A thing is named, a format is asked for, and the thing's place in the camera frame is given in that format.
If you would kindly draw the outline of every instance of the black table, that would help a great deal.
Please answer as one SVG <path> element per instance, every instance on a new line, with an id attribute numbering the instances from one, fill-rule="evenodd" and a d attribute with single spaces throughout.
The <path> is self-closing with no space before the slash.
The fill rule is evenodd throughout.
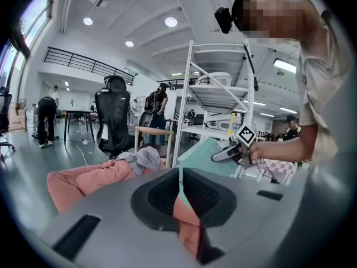
<path id="1" fill-rule="evenodd" d="M 87 131 L 88 131 L 88 120 L 89 120 L 89 126 L 90 126 L 90 131 L 91 131 L 91 136 L 93 138 L 93 142 L 95 143 L 94 140 L 94 134 L 93 134 L 93 128 L 91 126 L 91 117 L 90 117 L 90 113 L 91 111 L 89 110 L 74 110 L 74 109 L 70 109 L 66 111 L 66 120 L 65 120 L 65 146 L 66 146 L 66 134 L 67 131 L 69 133 L 69 124 L 70 122 L 68 122 L 68 120 L 71 120 L 71 114 L 84 114 L 85 116 L 85 120 L 86 120 L 86 125 L 87 125 Z"/>

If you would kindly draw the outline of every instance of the beige t-shirt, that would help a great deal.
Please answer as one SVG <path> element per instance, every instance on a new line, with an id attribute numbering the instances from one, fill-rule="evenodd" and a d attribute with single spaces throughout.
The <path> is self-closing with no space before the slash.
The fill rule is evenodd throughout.
<path id="1" fill-rule="evenodd" d="M 317 163 L 337 153 L 335 140 L 322 117 L 322 109 L 349 75 L 354 63 L 354 52 L 338 20 L 323 1 L 310 2 L 319 13 L 321 24 L 327 30 L 326 44 L 323 46 L 327 46 L 328 59 L 312 55 L 301 45 L 296 80 L 301 98 L 300 125 L 319 126 L 312 154 L 312 162 Z"/>

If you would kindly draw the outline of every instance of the recessed light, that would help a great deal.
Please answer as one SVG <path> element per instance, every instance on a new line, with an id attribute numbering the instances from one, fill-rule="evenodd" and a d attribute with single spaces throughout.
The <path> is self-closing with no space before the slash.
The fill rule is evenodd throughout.
<path id="1" fill-rule="evenodd" d="M 266 114 L 266 113 L 261 113 L 260 115 L 268 116 L 268 117 L 275 117 L 274 115 Z"/>
<path id="2" fill-rule="evenodd" d="M 255 105 L 265 106 L 265 103 L 260 103 L 260 102 L 255 102 L 255 101 L 253 101 L 253 103 L 254 103 Z"/>
<path id="3" fill-rule="evenodd" d="M 296 111 L 294 111 L 294 110 L 290 110 L 290 109 L 287 109 L 287 108 L 284 108 L 284 107 L 281 107 L 281 108 L 280 108 L 280 110 L 283 110 L 283 111 L 286 111 L 286 112 L 290 112 L 290 113 L 295 113 L 295 114 L 297 114 L 297 112 L 296 112 Z"/>
<path id="4" fill-rule="evenodd" d="M 90 26 L 91 24 L 93 24 L 93 20 L 89 17 L 86 17 L 83 19 L 83 23 L 85 23 L 87 26 Z"/>
<path id="5" fill-rule="evenodd" d="M 126 41 L 125 44 L 128 46 L 128 47 L 133 47 L 134 46 L 134 43 L 132 41 Z"/>
<path id="6" fill-rule="evenodd" d="M 281 68 L 284 70 L 288 70 L 292 73 L 296 73 L 296 66 L 293 64 L 288 63 L 287 61 L 283 61 L 281 59 L 275 59 L 274 61 L 274 66 L 276 66 L 277 68 Z"/>
<path id="7" fill-rule="evenodd" d="M 167 27 L 175 27 L 177 25 L 177 20 L 175 18 L 169 17 L 165 19 L 165 24 Z"/>

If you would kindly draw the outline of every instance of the gray floor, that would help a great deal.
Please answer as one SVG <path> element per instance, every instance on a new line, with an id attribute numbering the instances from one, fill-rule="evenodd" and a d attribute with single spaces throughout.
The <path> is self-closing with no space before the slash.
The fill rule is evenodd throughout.
<path id="1" fill-rule="evenodd" d="M 46 177 L 51 171 L 61 171 L 79 166 L 85 166 L 82 150 L 88 165 L 99 164 L 108 160 L 97 144 L 88 142 L 84 145 L 82 140 L 93 141 L 90 132 L 80 133 L 85 125 L 77 123 L 70 125 L 64 146 L 64 121 L 55 124 L 55 140 L 53 146 L 41 149 L 38 141 L 31 137 L 33 128 L 27 132 L 9 132 L 5 134 L 16 151 L 3 147 L 4 162 L 0 161 L 1 192 L 13 213 L 13 217 L 26 228 L 40 235 L 48 222 L 57 215 L 57 210 L 47 191 Z M 94 136 L 98 131 L 98 124 L 93 125 Z M 181 139 L 180 154 L 188 150 L 196 141 L 190 141 L 184 133 Z"/>

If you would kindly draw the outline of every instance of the pink pants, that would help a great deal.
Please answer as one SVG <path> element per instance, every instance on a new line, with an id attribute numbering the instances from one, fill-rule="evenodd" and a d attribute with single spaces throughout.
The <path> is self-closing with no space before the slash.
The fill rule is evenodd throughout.
<path id="1" fill-rule="evenodd" d="M 165 169 L 162 162 L 159 168 Z M 144 169 L 144 174 L 151 172 L 151 169 Z M 47 187 L 57 210 L 62 213 L 86 195 L 105 185 L 135 177 L 136 173 L 125 160 L 109 160 L 99 165 L 51 172 L 47 176 Z M 200 225 L 198 217 L 179 198 L 176 199 L 173 216 L 180 225 L 179 240 L 196 257 Z"/>

